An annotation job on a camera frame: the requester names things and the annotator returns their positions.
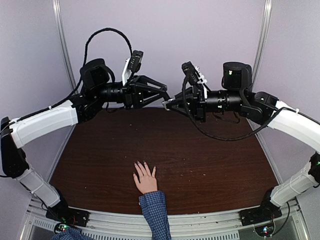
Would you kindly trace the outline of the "clear nail polish bottle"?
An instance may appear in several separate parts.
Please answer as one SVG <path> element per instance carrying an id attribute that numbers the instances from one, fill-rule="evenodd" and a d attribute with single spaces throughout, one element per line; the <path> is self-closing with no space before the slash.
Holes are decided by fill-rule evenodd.
<path id="1" fill-rule="evenodd" d="M 170 98 L 170 99 L 168 99 L 168 100 L 162 101 L 161 103 L 162 103 L 163 107 L 166 109 L 166 108 L 169 107 L 169 105 L 170 105 L 171 103 L 174 103 L 175 100 L 176 100 L 175 98 Z"/>

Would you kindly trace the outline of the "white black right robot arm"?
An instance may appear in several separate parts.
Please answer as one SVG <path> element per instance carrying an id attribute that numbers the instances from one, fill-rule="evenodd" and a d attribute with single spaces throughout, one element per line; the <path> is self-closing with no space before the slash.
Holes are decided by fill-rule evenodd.
<path id="1" fill-rule="evenodd" d="M 260 127 L 239 137 L 226 138 L 210 134 L 205 136 L 225 142 L 234 142 L 254 135 L 263 128 L 286 133 L 314 149 L 308 163 L 296 174 L 265 193 L 256 210 L 259 220 L 268 220 L 286 202 L 320 184 L 320 123 L 288 106 L 277 97 L 260 91 L 253 92 L 252 67 L 241 62 L 223 64 L 222 90 L 209 90 L 207 80 L 191 62 L 181 66 L 185 78 L 182 90 L 174 97 L 163 101 L 163 107 L 187 116 L 193 124 L 205 122 L 207 113 L 238 113 Z"/>

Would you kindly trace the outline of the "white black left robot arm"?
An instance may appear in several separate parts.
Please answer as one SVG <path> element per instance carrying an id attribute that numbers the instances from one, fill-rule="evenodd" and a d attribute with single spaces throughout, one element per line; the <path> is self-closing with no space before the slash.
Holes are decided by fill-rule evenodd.
<path id="1" fill-rule="evenodd" d="M 61 222 L 72 218 L 72 211 L 58 191 L 27 163 L 23 147 L 56 130 L 92 120 L 104 104 L 123 104 L 126 109 L 141 109 L 159 99 L 168 100 L 167 86 L 145 75 L 137 75 L 141 60 L 132 56 L 125 61 L 121 81 L 115 81 L 112 70 L 102 58 L 84 64 L 80 69 L 83 82 L 80 93 L 29 115 L 0 124 L 0 153 L 6 177 L 20 182 Z"/>

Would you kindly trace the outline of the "mannequin hand with painted nails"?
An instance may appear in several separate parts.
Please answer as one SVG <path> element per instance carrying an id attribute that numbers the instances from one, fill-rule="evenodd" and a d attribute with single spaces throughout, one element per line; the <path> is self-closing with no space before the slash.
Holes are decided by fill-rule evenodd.
<path id="1" fill-rule="evenodd" d="M 154 166 L 152 170 L 150 170 L 147 162 L 139 162 L 134 163 L 134 167 L 137 173 L 133 173 L 133 180 L 137 189 L 143 194 L 157 192 L 158 191 L 158 183 L 156 179 L 156 170 L 157 168 Z"/>

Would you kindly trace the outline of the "blue checkered shirt sleeve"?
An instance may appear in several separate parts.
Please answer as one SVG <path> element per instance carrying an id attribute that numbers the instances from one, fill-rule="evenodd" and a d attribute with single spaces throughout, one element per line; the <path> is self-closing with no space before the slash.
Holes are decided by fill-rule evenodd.
<path id="1" fill-rule="evenodd" d="M 151 230 L 151 239 L 171 240 L 165 193 L 162 191 L 146 193 L 139 197 L 139 205 Z"/>

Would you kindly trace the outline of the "left aluminium frame post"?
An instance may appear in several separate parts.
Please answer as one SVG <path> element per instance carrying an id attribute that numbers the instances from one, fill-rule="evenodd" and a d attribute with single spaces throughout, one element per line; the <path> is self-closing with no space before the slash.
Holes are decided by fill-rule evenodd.
<path id="1" fill-rule="evenodd" d="M 56 22 L 56 27 L 59 35 L 60 46 L 63 55 L 63 62 L 67 73 L 67 79 L 71 86 L 71 92 L 68 94 L 68 98 L 74 94 L 78 94 L 79 83 L 76 83 L 74 71 L 71 64 L 71 59 L 68 51 L 67 39 L 64 29 L 63 16 L 61 11 L 61 3 L 59 0 L 52 0 L 53 14 Z"/>

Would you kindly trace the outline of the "aluminium frame post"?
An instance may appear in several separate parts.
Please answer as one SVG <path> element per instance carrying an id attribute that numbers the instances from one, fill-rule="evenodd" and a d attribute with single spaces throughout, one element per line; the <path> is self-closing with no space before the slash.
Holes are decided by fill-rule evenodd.
<path id="1" fill-rule="evenodd" d="M 260 34 L 259 34 L 256 52 L 255 52 L 253 68 L 252 68 L 252 89 L 255 88 L 255 85 L 258 81 L 259 70 L 261 67 L 261 63 L 262 63 L 262 59 L 263 59 L 263 55 L 264 55 L 264 49 L 266 46 L 268 33 L 269 33 L 269 29 L 270 29 L 272 10 L 273 10 L 273 1 L 272 0 L 265 0 L 263 12 L 262 12 Z"/>
<path id="2" fill-rule="evenodd" d="M 61 11 L 61 3 L 59 0 L 52 0 L 53 14 L 56 22 L 56 27 L 59 35 L 60 46 L 63 55 L 63 62 L 67 73 L 67 79 L 71 86 L 71 92 L 68 94 L 68 98 L 74 94 L 78 94 L 79 83 L 76 83 L 74 71 L 71 64 L 71 59 L 68 51 L 67 39 L 64 29 L 63 16 Z"/>

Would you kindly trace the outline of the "right aluminium frame post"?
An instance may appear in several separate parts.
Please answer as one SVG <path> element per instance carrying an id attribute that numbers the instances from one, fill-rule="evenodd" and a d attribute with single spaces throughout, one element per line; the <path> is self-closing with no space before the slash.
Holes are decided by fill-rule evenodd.
<path id="1" fill-rule="evenodd" d="M 273 10 L 273 1 L 272 0 L 265 0 L 263 12 L 262 12 L 260 34 L 259 34 L 256 52 L 255 52 L 253 68 L 252 68 L 252 89 L 255 88 L 255 85 L 258 81 L 259 70 L 261 67 L 261 63 L 262 63 L 262 59 L 263 59 L 263 55 L 264 55 L 264 49 L 266 46 L 268 33 L 269 33 L 269 29 L 270 29 L 272 10 Z"/>

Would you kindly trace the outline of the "slotted aluminium base rail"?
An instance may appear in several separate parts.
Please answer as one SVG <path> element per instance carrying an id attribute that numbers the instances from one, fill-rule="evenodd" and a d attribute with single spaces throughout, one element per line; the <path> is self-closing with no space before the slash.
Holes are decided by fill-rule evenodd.
<path id="1" fill-rule="evenodd" d="M 153 192 L 138 199 L 141 214 L 73 209 L 61 217 L 33 199 L 20 240 L 308 240 L 295 200 L 279 209 L 168 215 L 165 196 Z"/>

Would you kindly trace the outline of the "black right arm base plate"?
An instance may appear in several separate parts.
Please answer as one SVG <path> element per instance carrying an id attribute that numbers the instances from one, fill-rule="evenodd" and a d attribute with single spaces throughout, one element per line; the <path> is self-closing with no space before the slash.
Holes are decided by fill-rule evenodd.
<path id="1" fill-rule="evenodd" d="M 242 226 L 249 226 L 279 218 L 282 212 L 279 208 L 259 206 L 241 210 L 239 216 Z"/>

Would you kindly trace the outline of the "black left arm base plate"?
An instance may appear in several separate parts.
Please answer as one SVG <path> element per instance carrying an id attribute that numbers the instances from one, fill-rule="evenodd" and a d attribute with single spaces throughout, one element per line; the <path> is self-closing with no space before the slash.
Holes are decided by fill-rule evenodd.
<path id="1" fill-rule="evenodd" d="M 65 216 L 58 216 L 51 209 L 46 211 L 45 217 L 57 222 L 66 223 L 75 227 L 86 227 L 90 213 L 85 210 L 69 208 Z"/>

